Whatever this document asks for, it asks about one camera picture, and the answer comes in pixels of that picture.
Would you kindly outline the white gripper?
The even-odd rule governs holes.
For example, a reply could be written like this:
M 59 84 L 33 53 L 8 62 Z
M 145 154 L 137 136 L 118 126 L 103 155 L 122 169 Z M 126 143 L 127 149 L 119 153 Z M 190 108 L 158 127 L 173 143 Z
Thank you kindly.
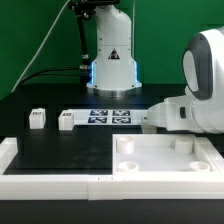
M 191 114 L 193 99 L 193 96 L 166 98 L 162 103 L 148 109 L 148 124 L 166 128 L 168 131 L 196 131 L 197 125 Z

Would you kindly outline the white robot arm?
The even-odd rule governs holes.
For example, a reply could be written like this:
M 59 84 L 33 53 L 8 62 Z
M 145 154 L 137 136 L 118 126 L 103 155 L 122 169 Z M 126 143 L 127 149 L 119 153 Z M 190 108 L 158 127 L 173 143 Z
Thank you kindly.
M 98 3 L 96 18 L 98 54 L 87 88 L 117 97 L 140 88 L 130 51 L 130 18 L 111 3 Z M 150 107 L 148 124 L 169 131 L 224 133 L 224 27 L 194 35 L 184 51 L 182 69 L 185 94 Z

